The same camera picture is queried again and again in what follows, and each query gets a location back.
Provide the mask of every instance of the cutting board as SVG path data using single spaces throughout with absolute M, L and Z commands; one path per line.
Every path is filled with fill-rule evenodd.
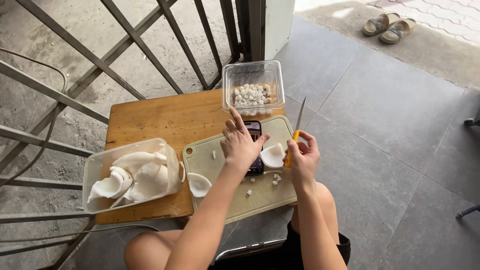
M 287 149 L 287 140 L 292 138 L 293 131 L 285 116 L 277 115 L 262 120 L 260 123 L 262 124 L 262 133 L 270 135 L 270 139 L 264 144 L 264 148 L 281 143 L 283 149 Z M 186 172 L 203 175 L 213 184 L 225 163 L 225 157 L 220 146 L 220 141 L 224 139 L 225 137 L 219 134 L 187 145 L 183 149 Z M 213 151 L 216 153 L 215 159 L 213 159 Z M 275 180 L 274 174 L 277 172 L 253 176 L 255 182 L 250 181 L 250 176 L 245 177 L 235 191 L 225 224 L 297 201 L 291 182 L 290 169 L 272 169 L 265 166 L 264 170 L 283 171 L 283 173 L 278 173 L 282 176 L 282 180 L 277 185 L 272 184 L 272 181 Z M 252 191 L 250 196 L 247 195 L 248 190 Z M 192 196 L 194 210 L 197 210 L 202 200 L 203 198 Z

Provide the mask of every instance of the slide sandal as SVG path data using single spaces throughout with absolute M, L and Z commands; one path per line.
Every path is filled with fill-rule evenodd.
M 374 36 L 386 30 L 398 20 L 400 20 L 400 16 L 397 13 L 380 14 L 363 25 L 363 33 L 367 36 Z
M 412 29 L 417 25 L 414 19 L 402 19 L 389 27 L 385 33 L 380 36 L 383 42 L 395 44 L 406 37 Z

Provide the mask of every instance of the smartphone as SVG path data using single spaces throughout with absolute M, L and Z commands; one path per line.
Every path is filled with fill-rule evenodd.
M 261 135 L 262 135 L 262 126 L 260 125 L 259 121 L 243 121 L 245 127 L 247 128 L 250 136 L 252 136 L 252 140 L 255 142 Z M 248 169 L 246 176 L 255 176 L 255 175 L 262 175 L 264 172 L 264 164 L 260 155 L 258 155 L 257 159 L 253 162 L 253 164 Z

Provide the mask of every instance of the metal railing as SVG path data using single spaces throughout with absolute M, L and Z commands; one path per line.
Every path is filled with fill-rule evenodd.
M 0 154 L 0 172 L 16 158 L 20 152 L 25 149 L 29 144 L 42 146 L 46 143 L 46 148 L 50 148 L 56 151 L 61 151 L 81 157 L 88 157 L 93 152 L 81 149 L 75 146 L 67 145 L 61 142 L 49 140 L 45 142 L 37 135 L 41 133 L 50 123 L 52 117 L 57 117 L 67 106 L 76 109 L 92 118 L 95 118 L 105 124 L 108 124 L 108 117 L 88 108 L 87 106 L 77 102 L 75 100 L 83 90 L 85 90 L 96 78 L 102 73 L 110 76 L 119 85 L 129 91 L 138 99 L 145 99 L 145 97 L 135 90 L 128 82 L 121 78 L 115 71 L 109 66 L 133 43 L 135 43 L 140 50 L 148 57 L 155 68 L 162 74 L 170 86 L 178 93 L 183 94 L 183 91 L 175 83 L 173 78 L 168 74 L 160 61 L 155 57 L 149 47 L 144 43 L 141 35 L 153 25 L 162 15 L 165 16 L 170 27 L 172 28 L 177 40 L 179 41 L 185 55 L 187 56 L 193 70 L 195 71 L 198 79 L 200 80 L 205 90 L 212 89 L 221 79 L 222 66 L 228 63 L 236 62 L 240 59 L 240 46 L 237 39 L 237 32 L 235 27 L 234 11 L 231 0 L 219 0 L 222 15 L 225 22 L 227 38 L 230 46 L 231 56 L 228 60 L 222 64 L 218 51 L 216 49 L 215 41 L 213 39 L 212 31 L 208 24 L 207 16 L 201 0 L 194 0 L 196 9 L 200 16 L 200 21 L 204 28 L 210 49 L 212 51 L 217 72 L 212 75 L 207 81 L 203 76 L 200 68 L 192 55 L 192 52 L 180 31 L 180 28 L 170 11 L 170 7 L 175 4 L 176 0 L 157 0 L 158 6 L 154 8 L 137 26 L 133 27 L 125 16 L 120 12 L 118 7 L 112 0 L 100 0 L 108 11 L 113 15 L 117 22 L 127 32 L 114 47 L 112 47 L 102 58 L 98 58 L 93 52 L 85 47 L 79 40 L 75 39 L 65 28 L 57 23 L 52 17 L 50 17 L 45 11 L 37 6 L 32 0 L 16 0 L 25 9 L 27 9 L 33 16 L 39 19 L 43 24 L 70 44 L 74 49 L 91 61 L 94 66 L 90 68 L 83 76 L 80 77 L 66 92 L 65 94 L 53 89 L 52 87 L 36 80 L 35 78 L 25 74 L 24 72 L 12 67 L 4 61 L 0 60 L 0 73 L 56 100 L 46 111 L 44 111 L 40 117 L 35 119 L 33 123 L 26 129 L 26 131 L 20 131 L 13 128 L 0 125 L 0 136 L 15 140 Z M 9 179 L 7 175 L 0 175 L 0 182 Z M 26 186 L 37 188 L 56 188 L 56 189 L 71 189 L 81 190 L 81 183 L 65 182 L 58 180 L 48 180 L 30 177 L 17 177 L 16 179 L 7 183 L 7 185 L 13 186 Z M 60 219 L 74 219 L 89 217 L 85 223 L 83 231 L 91 230 L 95 225 L 95 218 L 93 215 L 72 211 L 64 213 L 31 213 L 31 214 L 0 214 L 0 223 L 16 223 L 16 222 L 29 222 L 29 221 L 51 221 Z M 42 269 L 58 269 L 62 263 L 67 259 L 70 253 L 77 247 L 86 234 L 79 234 L 78 236 L 60 237 L 50 240 L 36 241 L 33 243 L 12 245 L 8 247 L 0 248 L 0 256 L 15 254 L 19 252 L 25 252 L 49 246 L 68 244 L 63 254 L 59 259 L 50 266 L 43 267 Z

